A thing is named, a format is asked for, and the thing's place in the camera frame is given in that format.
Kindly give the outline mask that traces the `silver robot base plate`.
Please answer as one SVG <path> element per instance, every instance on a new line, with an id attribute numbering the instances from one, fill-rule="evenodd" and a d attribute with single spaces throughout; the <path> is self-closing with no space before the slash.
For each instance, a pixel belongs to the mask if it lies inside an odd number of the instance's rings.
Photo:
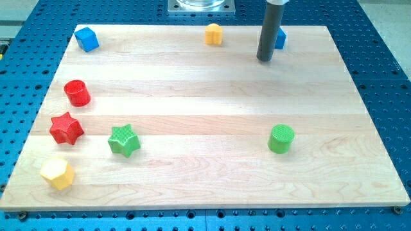
<path id="1" fill-rule="evenodd" d="M 235 13 L 235 0 L 168 0 L 168 12 L 185 13 Z"/>

